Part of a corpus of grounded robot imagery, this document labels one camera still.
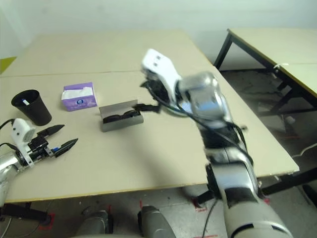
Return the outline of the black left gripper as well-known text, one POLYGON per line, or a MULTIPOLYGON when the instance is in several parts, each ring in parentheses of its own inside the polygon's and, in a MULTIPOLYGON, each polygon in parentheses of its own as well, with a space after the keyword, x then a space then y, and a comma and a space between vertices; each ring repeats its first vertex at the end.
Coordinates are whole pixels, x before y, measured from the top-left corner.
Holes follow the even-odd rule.
POLYGON ((64 124, 54 125, 37 133, 37 137, 33 138, 31 142, 28 143, 28 147, 31 150, 29 156, 32 160, 40 160, 45 157, 52 157, 53 155, 57 158, 69 151, 76 144, 78 138, 65 142, 60 147, 55 148, 53 151, 48 147, 49 143, 44 137, 57 133, 64 126, 64 124))

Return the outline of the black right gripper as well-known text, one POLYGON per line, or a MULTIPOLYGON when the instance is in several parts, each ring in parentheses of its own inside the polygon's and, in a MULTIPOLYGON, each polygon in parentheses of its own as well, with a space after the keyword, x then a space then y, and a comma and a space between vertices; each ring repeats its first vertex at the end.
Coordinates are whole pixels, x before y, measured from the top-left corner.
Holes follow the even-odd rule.
POLYGON ((140 87, 147 89, 148 93, 158 104, 135 104, 133 109, 139 112, 154 112, 159 114, 161 104, 175 107, 175 78, 153 71, 143 71, 143 75, 145 79, 140 87))

